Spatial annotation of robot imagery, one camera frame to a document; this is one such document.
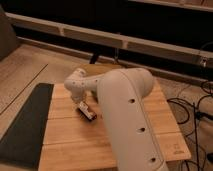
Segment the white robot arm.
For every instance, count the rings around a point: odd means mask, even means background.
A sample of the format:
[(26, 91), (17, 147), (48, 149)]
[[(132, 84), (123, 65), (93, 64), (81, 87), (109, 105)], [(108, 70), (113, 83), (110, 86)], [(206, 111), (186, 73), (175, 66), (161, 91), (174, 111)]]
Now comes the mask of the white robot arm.
[(119, 171), (169, 171), (143, 105), (153, 85), (152, 74), (143, 68), (96, 76), (78, 68), (64, 82), (75, 102), (82, 101), (87, 90), (97, 93)]

